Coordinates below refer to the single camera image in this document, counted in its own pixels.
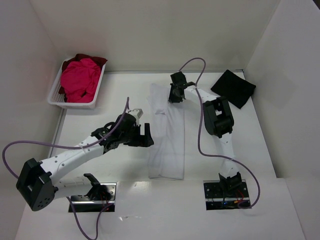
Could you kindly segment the white t shirt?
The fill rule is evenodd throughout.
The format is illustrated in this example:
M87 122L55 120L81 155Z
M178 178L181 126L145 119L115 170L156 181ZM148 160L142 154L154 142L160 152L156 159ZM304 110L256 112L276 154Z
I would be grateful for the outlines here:
M150 132L154 145L149 149L150 179L183 180L185 173L185 110L181 103L169 102L169 88L151 84Z

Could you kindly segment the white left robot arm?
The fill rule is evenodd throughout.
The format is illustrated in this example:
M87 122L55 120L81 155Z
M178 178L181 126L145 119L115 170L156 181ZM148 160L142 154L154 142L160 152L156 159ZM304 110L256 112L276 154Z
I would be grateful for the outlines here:
M112 193L101 184L91 173L80 177L64 180L63 177L83 165L119 145L148 148L154 144L150 124L145 123L141 134L139 120L143 111L139 108L119 115L115 122L109 122L98 128L89 137L69 149L51 158L36 161L27 160L18 177L16 188L23 196L30 209L34 212L47 207L53 200L84 196L95 201L109 201Z

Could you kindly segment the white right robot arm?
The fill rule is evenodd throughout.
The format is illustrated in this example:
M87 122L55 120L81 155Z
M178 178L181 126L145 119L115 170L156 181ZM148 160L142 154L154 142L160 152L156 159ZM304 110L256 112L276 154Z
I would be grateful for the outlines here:
M223 159L218 173L221 194L223 197L231 195L242 184L242 177L233 161L232 131L235 122L227 98L198 88L194 82L188 82L181 71L171 74L170 78L170 103L181 103L184 100L199 103L200 126L204 126L213 137L217 151L215 157Z

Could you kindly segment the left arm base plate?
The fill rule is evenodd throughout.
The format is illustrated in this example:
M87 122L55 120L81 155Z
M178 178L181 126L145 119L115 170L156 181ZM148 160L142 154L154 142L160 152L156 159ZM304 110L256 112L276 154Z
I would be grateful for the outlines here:
M116 182L101 183L101 188L94 197L87 195L73 195L71 202L77 213L99 213L103 208L104 212L112 213L116 206Z

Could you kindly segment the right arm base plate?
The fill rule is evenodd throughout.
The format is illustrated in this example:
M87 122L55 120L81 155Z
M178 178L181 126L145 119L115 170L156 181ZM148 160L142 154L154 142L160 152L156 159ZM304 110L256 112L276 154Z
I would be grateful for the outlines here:
M218 180L204 181L203 188L207 211L239 209L238 204L244 208L251 205L245 180L242 181L242 184L238 188L229 193L223 193Z

